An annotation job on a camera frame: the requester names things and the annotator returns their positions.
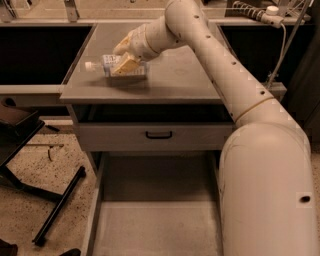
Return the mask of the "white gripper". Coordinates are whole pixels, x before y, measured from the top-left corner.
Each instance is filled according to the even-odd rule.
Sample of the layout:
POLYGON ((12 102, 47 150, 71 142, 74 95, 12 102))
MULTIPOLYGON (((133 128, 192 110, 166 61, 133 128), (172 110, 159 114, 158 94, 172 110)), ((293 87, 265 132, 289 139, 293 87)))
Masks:
POLYGON ((123 56, 115 66, 111 68, 111 74, 113 76, 122 76, 133 72, 139 67, 140 60, 151 61, 159 56, 147 42, 146 28, 147 25, 143 24, 130 31, 128 36, 123 38, 122 41, 115 46, 113 54, 123 56))

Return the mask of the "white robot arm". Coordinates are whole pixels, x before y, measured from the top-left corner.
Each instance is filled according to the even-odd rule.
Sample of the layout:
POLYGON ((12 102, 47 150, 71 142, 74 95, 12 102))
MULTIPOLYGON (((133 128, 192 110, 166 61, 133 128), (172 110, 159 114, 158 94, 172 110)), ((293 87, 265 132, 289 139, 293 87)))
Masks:
POLYGON ((188 45, 236 129, 216 174, 224 256, 319 256, 311 149, 277 99, 211 33, 194 0, 169 0, 162 17, 114 48, 116 71, 188 45))

